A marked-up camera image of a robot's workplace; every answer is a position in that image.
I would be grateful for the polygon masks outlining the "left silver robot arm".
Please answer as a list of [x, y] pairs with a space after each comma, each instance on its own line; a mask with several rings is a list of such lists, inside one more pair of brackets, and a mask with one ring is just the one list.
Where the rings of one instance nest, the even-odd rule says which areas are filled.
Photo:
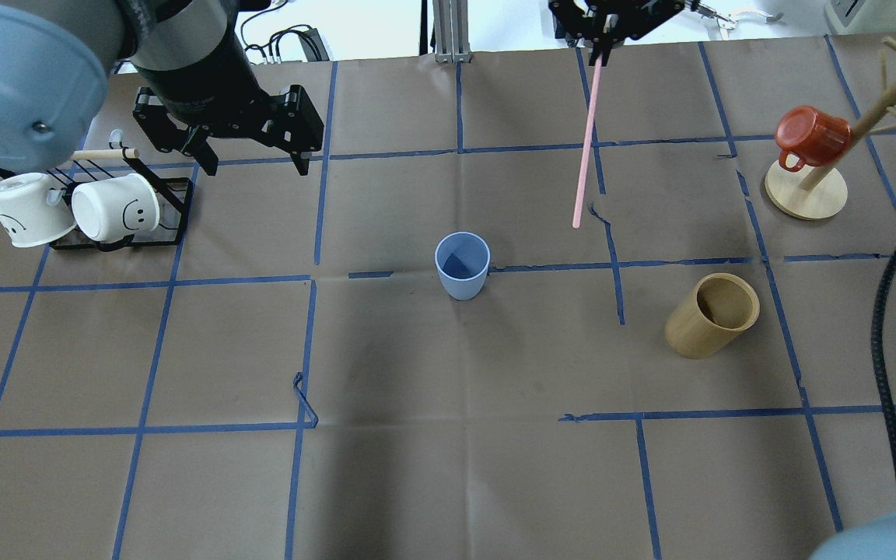
[[247, 1], [0, 1], [0, 169], [67, 160], [102, 110], [114, 63], [145, 81], [134, 118], [153, 148], [209, 175], [210, 138], [248, 138], [308, 173], [324, 142], [306, 90], [258, 84], [235, 25]]

